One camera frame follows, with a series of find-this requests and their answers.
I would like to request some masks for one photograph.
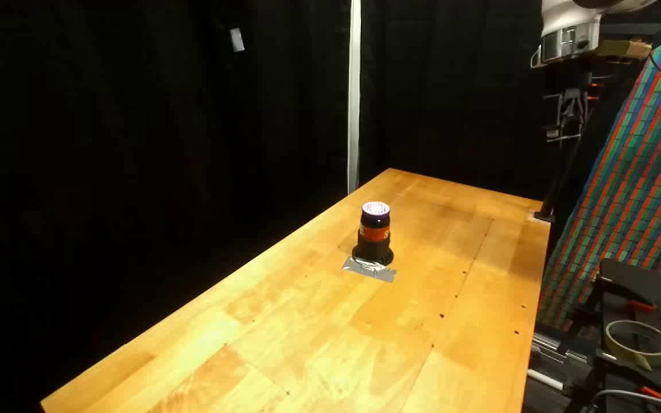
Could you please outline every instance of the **black backdrop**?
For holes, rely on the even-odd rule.
[[[541,197],[539,3],[363,5],[364,176],[398,165]]]
[[[0,399],[112,351],[88,331],[160,259],[343,192],[345,25],[323,0],[0,0]]]

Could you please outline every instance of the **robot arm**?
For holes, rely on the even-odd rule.
[[[574,59],[600,49],[601,16],[632,13],[656,0],[541,0],[541,43],[530,66]]]

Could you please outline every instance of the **wooden table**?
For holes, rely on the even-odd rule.
[[[392,207],[395,282],[343,268]],[[538,201],[386,169],[42,403],[47,410],[522,410]]]

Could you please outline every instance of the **wood grain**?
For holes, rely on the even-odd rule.
[[[392,207],[395,282],[343,268]],[[47,410],[522,410],[538,201],[386,169],[42,403]]]

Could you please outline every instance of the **gray coaster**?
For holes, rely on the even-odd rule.
[[[345,268],[352,270],[352,273],[361,273],[361,275],[367,275],[367,277],[383,280],[383,282],[392,282],[395,275],[398,275],[398,270],[392,270],[390,267],[383,267],[378,262],[364,262],[364,259],[359,259],[359,258],[349,258]]]

